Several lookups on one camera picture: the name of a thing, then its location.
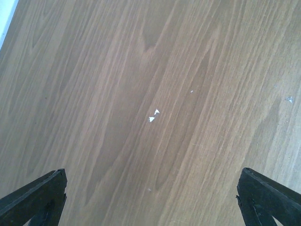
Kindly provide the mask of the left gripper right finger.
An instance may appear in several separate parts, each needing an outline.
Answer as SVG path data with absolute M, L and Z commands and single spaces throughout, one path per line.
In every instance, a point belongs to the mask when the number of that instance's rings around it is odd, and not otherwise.
M 301 224 L 301 195 L 260 174 L 243 168 L 238 185 L 238 206 L 246 226 L 284 226 Z

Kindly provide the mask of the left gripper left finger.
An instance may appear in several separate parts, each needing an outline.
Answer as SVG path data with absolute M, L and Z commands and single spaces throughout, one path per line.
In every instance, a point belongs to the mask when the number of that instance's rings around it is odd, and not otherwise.
M 53 170 L 0 200 L 2 226 L 57 226 L 66 202 L 65 169 Z

